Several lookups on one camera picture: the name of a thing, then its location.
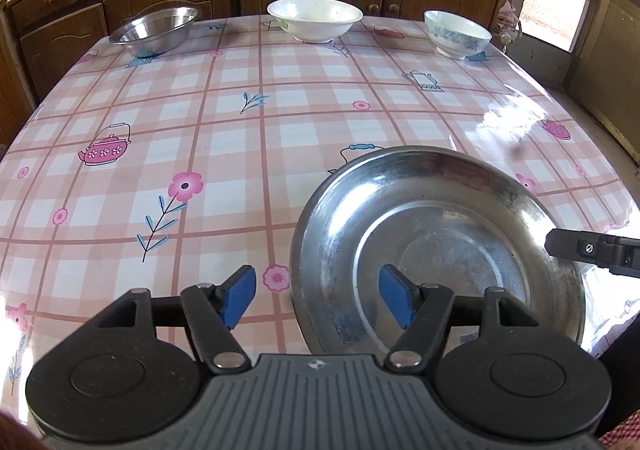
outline table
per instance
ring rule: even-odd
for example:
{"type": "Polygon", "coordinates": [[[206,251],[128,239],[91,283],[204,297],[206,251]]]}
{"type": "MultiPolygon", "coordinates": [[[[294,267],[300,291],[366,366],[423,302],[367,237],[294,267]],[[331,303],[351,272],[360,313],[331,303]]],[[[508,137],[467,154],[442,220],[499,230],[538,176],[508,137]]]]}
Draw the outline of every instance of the table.
{"type": "MultiPolygon", "coordinates": [[[[598,148],[495,48],[456,62],[420,23],[373,17],[326,45],[269,16],[200,22],[151,60],[104,38],[0,163],[1,406],[27,421],[33,362],[126,290],[175,295],[244,263],[258,290],[236,338],[254,360],[307,352],[288,292],[300,211],[329,172],[401,144],[491,163],[562,227],[640,237],[598,148]]],[[[581,269],[583,347],[599,354],[640,310],[640,282],[581,269]]],[[[188,351],[180,330],[158,337],[188,351]]]]}

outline red checkered cloth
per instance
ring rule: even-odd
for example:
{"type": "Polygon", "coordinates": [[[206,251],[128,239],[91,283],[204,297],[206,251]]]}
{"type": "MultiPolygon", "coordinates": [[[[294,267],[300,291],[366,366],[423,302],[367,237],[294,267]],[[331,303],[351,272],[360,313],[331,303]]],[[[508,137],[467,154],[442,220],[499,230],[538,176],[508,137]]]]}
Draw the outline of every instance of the red checkered cloth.
{"type": "Polygon", "coordinates": [[[599,441],[609,448],[625,439],[640,441],[640,410],[636,410],[617,427],[602,436],[599,441]]]}

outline bowl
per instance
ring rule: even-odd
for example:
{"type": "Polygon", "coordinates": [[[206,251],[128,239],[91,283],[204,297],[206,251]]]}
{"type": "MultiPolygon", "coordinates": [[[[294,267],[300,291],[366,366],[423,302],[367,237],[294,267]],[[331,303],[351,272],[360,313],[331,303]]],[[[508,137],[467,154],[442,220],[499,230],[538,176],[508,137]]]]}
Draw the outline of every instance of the bowl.
{"type": "MultiPolygon", "coordinates": [[[[358,157],[314,192],[293,236],[291,296],[305,341],[312,353],[384,358],[402,334],[378,287],[390,263],[459,295],[504,287],[580,343],[582,278],[546,251],[555,227],[522,184],[462,153],[400,146],[358,157]]],[[[476,331],[452,327],[449,349],[476,331]]]]}
{"type": "Polygon", "coordinates": [[[453,13],[425,11],[424,23],[438,52],[453,60],[478,54],[491,41],[491,33],[484,27],[453,13]]]}
{"type": "Polygon", "coordinates": [[[163,9],[137,18],[109,36],[136,58],[149,58],[182,45],[198,17],[193,7],[163,9]]]}
{"type": "Polygon", "coordinates": [[[362,20],[362,11],[339,0],[277,0],[267,7],[284,32],[309,44],[325,44],[362,20]]]}

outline blue and white porcelain bowl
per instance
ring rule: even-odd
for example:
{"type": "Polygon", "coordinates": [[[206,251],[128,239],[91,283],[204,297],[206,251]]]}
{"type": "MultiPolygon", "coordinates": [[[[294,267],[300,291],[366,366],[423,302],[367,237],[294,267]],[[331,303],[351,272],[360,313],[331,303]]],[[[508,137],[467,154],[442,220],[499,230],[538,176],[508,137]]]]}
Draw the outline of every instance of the blue and white porcelain bowl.
{"type": "Polygon", "coordinates": [[[438,52],[453,60],[478,54],[491,41],[491,33],[484,27],[452,13],[425,11],[424,23],[438,52]]]}

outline stainless steel plate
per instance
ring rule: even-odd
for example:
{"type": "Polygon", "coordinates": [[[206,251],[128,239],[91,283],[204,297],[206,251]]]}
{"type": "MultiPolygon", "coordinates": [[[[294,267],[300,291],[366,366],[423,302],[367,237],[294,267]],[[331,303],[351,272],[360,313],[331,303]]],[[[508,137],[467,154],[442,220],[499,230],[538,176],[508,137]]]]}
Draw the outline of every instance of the stainless steel plate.
{"type": "MultiPolygon", "coordinates": [[[[458,294],[504,287],[580,342],[582,279],[544,248],[555,226],[525,187],[469,156],[407,146],[359,157],[316,190],[294,235],[292,297],[306,343],[314,353],[385,354],[401,334],[378,293],[386,263],[458,294]]],[[[473,331],[454,327],[449,349],[473,331]]]]}

